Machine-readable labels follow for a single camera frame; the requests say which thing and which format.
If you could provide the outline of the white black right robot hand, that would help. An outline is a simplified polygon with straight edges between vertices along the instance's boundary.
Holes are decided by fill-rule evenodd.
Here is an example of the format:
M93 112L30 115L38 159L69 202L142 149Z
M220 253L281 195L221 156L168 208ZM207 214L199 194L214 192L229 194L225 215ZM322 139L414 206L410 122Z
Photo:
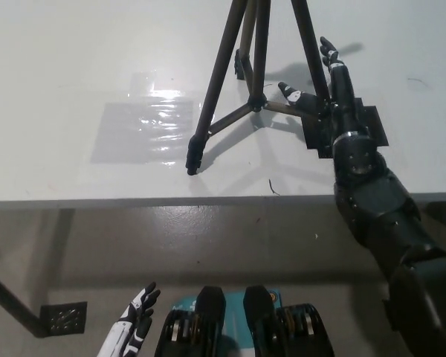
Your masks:
M329 98L320 99L284 82L278 83L279 90L289 106L320 119L328 118L329 132L333 141L343 135L367 136L368 131L358 118L349 69L340 58L338 49L322 36L320 37L320 53L323 56L322 63L327 67L330 75Z

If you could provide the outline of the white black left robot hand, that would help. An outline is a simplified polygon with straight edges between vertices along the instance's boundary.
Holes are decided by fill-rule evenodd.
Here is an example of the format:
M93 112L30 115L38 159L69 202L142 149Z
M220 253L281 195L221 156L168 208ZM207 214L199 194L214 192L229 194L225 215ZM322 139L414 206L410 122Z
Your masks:
M161 291L156 282L142 289L114 322L97 357L137 356L152 325L152 314Z

